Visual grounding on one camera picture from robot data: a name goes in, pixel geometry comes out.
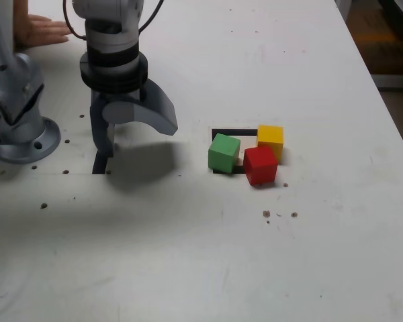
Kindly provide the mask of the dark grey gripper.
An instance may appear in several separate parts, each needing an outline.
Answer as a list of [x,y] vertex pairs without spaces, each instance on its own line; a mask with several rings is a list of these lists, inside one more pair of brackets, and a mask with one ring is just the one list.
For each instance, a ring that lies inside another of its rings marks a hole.
[[149,78],[141,89],[129,93],[104,93],[91,89],[91,102],[93,141],[97,151],[107,158],[114,155],[109,124],[145,123],[167,136],[173,136],[178,130],[173,103]]

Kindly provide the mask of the person's hand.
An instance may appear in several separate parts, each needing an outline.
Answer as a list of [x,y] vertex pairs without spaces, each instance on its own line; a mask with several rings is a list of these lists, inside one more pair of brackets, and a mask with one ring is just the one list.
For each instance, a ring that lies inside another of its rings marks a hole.
[[39,15],[13,18],[13,42],[16,48],[64,43],[69,40],[70,34],[70,29],[62,21],[52,21]]

